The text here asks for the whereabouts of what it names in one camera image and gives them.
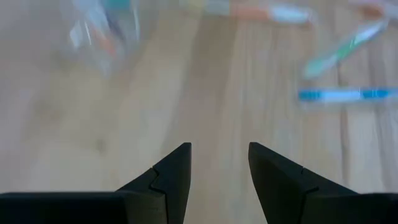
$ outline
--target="clear plastic bag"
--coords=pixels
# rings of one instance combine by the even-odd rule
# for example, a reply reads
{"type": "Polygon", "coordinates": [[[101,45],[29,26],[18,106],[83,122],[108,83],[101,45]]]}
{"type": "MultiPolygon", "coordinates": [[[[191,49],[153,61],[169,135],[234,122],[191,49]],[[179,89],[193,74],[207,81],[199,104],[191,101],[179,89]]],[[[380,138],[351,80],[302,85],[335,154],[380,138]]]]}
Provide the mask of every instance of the clear plastic bag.
{"type": "Polygon", "coordinates": [[[109,76],[137,52],[154,27],[157,0],[150,2],[153,5],[144,0],[61,1],[62,17],[70,29],[66,54],[109,76]]]}

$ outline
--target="orange marker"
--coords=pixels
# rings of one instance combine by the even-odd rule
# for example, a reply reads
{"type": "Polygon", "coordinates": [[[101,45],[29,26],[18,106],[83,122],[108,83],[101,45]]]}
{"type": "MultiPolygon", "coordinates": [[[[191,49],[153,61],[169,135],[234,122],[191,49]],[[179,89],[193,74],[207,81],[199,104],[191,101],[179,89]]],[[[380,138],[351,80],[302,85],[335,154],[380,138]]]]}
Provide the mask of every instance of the orange marker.
{"type": "Polygon", "coordinates": [[[351,4],[359,7],[359,9],[367,16],[398,19],[398,6],[389,2],[380,0],[355,0],[351,1],[351,4]]]}
{"type": "Polygon", "coordinates": [[[284,24],[312,23],[315,14],[312,10],[290,4],[265,4],[249,5],[229,1],[204,0],[202,4],[191,4],[180,1],[180,6],[190,9],[202,9],[206,13],[220,16],[232,16],[240,19],[255,19],[261,21],[274,21],[284,24]]]}
{"type": "Polygon", "coordinates": [[[99,45],[107,51],[107,53],[114,57],[116,55],[116,49],[114,44],[112,43],[112,40],[109,39],[109,37],[105,37],[103,34],[98,32],[96,29],[93,29],[94,33],[94,38],[96,38],[99,42],[99,45]]]}

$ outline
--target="wooden table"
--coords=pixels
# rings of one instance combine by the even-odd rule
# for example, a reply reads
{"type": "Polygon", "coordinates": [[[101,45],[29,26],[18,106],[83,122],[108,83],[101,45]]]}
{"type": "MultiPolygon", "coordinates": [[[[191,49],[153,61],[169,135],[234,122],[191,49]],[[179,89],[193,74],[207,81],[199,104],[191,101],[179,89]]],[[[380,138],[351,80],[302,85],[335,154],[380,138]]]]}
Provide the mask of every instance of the wooden table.
{"type": "MultiPolygon", "coordinates": [[[[0,191],[116,190],[192,142],[185,223],[264,223],[251,141],[355,191],[398,191],[396,108],[304,111],[295,102],[302,62],[364,22],[331,1],[308,5],[322,38],[308,27],[163,13],[137,62],[110,79],[48,63],[37,50],[48,40],[9,28],[0,39],[13,52],[0,58],[0,191]]],[[[312,85],[398,86],[397,37],[391,26],[312,85]]]]}

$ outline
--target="marker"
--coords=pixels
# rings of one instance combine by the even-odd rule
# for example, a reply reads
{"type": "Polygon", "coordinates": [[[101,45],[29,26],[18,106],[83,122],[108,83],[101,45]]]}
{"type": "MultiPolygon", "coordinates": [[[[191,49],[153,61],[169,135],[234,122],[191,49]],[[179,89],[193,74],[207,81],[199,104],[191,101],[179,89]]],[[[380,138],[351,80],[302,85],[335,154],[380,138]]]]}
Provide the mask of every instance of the marker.
{"type": "Polygon", "coordinates": [[[204,10],[206,13],[231,16],[239,19],[254,19],[260,21],[274,21],[284,24],[308,24],[312,23],[315,13],[308,8],[290,4],[266,4],[253,6],[229,1],[184,1],[180,0],[180,6],[188,9],[204,10]]]}
{"type": "Polygon", "coordinates": [[[358,90],[300,90],[298,99],[304,103],[355,103],[398,98],[398,89],[375,88],[358,90]]]}
{"type": "Polygon", "coordinates": [[[351,0],[365,15],[398,19],[398,6],[383,0],[351,0]]]}
{"type": "Polygon", "coordinates": [[[360,28],[352,38],[342,43],[336,51],[310,60],[304,68],[304,78],[318,77],[325,70],[344,60],[358,47],[371,40],[388,26],[388,20],[380,20],[360,28]]]}

